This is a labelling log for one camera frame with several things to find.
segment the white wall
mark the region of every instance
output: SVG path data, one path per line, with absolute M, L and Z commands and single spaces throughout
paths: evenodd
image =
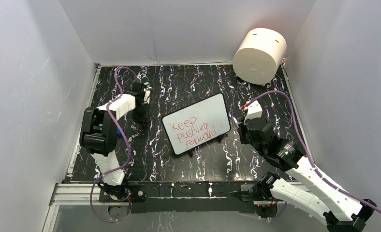
M 231 61 L 247 32 L 281 33 L 287 50 L 315 0 L 60 0 L 95 63 Z
M 317 0 L 286 69 L 316 163 L 381 208 L 381 0 Z
M 43 228 L 93 76 L 58 0 L 0 0 L 0 231 Z

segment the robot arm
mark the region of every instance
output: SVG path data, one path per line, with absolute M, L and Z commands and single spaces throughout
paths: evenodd
M 297 208 L 309 213 L 311 217 L 319 220 L 323 225 L 327 225 L 324 213 L 330 209 L 317 196 L 306 192 L 289 182 L 281 179 L 277 174 L 267 172 L 261 181 L 257 183 L 259 195 L 264 200 L 276 198 L 289 202 Z
M 145 127 L 149 120 L 151 92 L 149 83 L 134 82 L 131 91 L 118 95 L 114 101 L 110 102 L 109 109 L 116 120 L 133 111 L 133 121 Z M 80 134 L 80 145 L 96 160 L 102 173 L 120 166 L 115 153 L 117 127 L 106 109 L 108 104 L 85 109 Z M 105 175 L 103 184 L 99 186 L 111 197 L 124 198 L 125 189 L 122 184 L 124 177 L 122 170 L 114 171 Z
M 258 115 L 258 106 L 253 108 L 250 106 L 247 109 L 247 117 L 252 115 L 252 112 Z M 315 196 L 305 194 L 295 187 L 289 187 L 287 190 L 270 189 L 269 193 L 273 197 L 277 196 L 278 199 L 290 202 L 318 219 L 321 211 L 329 209 L 323 215 L 329 231 L 360 232 L 363 230 L 373 210 L 325 183 L 316 174 L 315 168 L 312 168 L 308 159 L 304 157 L 303 148 L 299 143 L 277 137 L 270 122 L 261 117 L 250 116 L 247 120 L 242 119 L 238 132 L 243 144 L 251 144 L 267 162 L 300 181 L 315 194 Z M 320 169 L 319 171 L 324 178 L 336 184 Z M 279 188 L 281 182 L 283 181 L 280 179 L 274 180 L 272 188 Z M 317 207 L 303 206 L 314 205 L 313 201 L 319 202 Z

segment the red handwritten text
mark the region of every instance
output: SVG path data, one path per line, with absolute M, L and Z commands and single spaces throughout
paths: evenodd
M 176 138 L 180 143 L 185 143 L 186 149 L 188 149 L 189 145 L 198 145 L 211 140 L 217 134 L 215 127 L 210 129 L 207 123 L 197 125 L 197 120 L 197 118 L 191 117 L 176 125 L 175 123 L 173 125 L 169 124 L 173 131 L 177 131 Z

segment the white cylinder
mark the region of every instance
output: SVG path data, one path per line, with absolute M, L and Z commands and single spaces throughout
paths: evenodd
M 233 58 L 234 72 L 252 84 L 266 84 L 276 75 L 286 47 L 286 40 L 278 32 L 266 28 L 253 29 Z

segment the black marble tabletop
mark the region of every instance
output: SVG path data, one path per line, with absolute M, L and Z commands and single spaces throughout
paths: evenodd
M 267 172 L 289 177 L 270 166 L 250 145 L 242 145 L 236 121 L 242 117 L 246 101 L 268 90 L 281 90 L 289 95 L 279 68 L 265 86 L 246 83 L 236 78 L 232 65 L 134 66 L 141 82 L 153 87 L 150 100 L 150 129 L 142 130 L 128 113 L 119 120 L 132 147 L 132 160 L 125 169 L 129 181 L 247 181 L 257 180 Z M 114 81 L 116 67 L 102 67 L 91 103 L 106 104 L 119 94 Z M 121 71 L 119 79 L 124 91 L 134 80 L 130 72 Z M 196 101 L 222 92 L 229 112 L 231 131 L 219 142 L 196 147 L 193 157 L 176 157 L 172 151 L 161 118 Z M 263 116 L 270 119 L 274 131 L 282 138 L 297 140 L 288 104 L 283 96 L 271 94 L 259 100 Z M 118 140 L 116 152 L 122 165 L 126 146 Z M 71 182 L 93 182 L 99 176 L 94 158 L 84 148 L 78 149 Z

